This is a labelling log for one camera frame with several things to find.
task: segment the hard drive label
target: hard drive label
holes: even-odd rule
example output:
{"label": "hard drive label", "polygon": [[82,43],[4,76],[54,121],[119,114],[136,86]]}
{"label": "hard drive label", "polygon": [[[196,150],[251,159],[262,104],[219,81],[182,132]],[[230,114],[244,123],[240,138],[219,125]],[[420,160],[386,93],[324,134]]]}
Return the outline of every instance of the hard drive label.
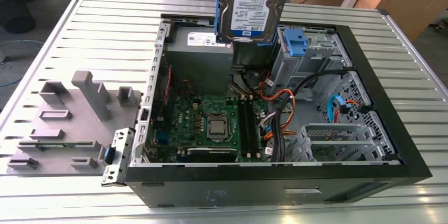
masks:
{"label": "hard drive label", "polygon": [[268,0],[235,0],[231,29],[236,36],[258,36],[268,21]]}

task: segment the blue drive bay latch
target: blue drive bay latch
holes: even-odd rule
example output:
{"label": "blue drive bay latch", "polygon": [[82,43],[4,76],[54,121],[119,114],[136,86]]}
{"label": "blue drive bay latch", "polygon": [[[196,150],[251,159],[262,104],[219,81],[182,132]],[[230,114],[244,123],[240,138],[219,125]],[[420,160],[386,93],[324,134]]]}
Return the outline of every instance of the blue drive bay latch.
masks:
{"label": "blue drive bay latch", "polygon": [[308,39],[302,29],[286,29],[286,43],[290,47],[290,55],[292,57],[303,57],[308,49]]}

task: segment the motherboard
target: motherboard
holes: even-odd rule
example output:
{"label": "motherboard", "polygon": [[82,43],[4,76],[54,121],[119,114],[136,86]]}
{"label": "motherboard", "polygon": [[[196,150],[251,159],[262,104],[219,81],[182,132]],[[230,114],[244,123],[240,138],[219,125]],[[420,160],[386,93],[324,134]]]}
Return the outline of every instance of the motherboard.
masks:
{"label": "motherboard", "polygon": [[178,97],[172,125],[147,145],[151,162],[263,162],[259,129],[264,101],[250,98]]}

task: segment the cpu socket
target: cpu socket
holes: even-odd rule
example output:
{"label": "cpu socket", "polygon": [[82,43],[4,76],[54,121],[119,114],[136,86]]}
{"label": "cpu socket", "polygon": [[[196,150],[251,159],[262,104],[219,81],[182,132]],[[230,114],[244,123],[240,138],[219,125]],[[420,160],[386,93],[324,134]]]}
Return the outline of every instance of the cpu socket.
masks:
{"label": "cpu socket", "polygon": [[228,139],[228,116],[226,114],[207,114],[207,138],[216,143]]}

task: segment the sticker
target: sticker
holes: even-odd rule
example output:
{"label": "sticker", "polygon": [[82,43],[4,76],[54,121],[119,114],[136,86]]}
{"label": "sticker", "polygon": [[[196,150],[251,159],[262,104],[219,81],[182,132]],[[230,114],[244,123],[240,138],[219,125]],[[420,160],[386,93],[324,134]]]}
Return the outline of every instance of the sticker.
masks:
{"label": "sticker", "polygon": [[264,149],[264,153],[266,153],[267,155],[272,156],[274,148],[267,147],[267,148]]}
{"label": "sticker", "polygon": [[284,189],[287,194],[322,194],[323,192],[318,189]]}
{"label": "sticker", "polygon": [[226,47],[226,44],[216,43],[216,35],[214,33],[190,33],[187,45],[202,47]]}
{"label": "sticker", "polygon": [[236,36],[258,36],[268,21],[268,0],[234,0],[231,29]]}
{"label": "sticker", "polygon": [[272,87],[272,85],[274,85],[274,81],[271,81],[271,79],[270,78],[267,78],[267,81],[266,81],[266,83]]}

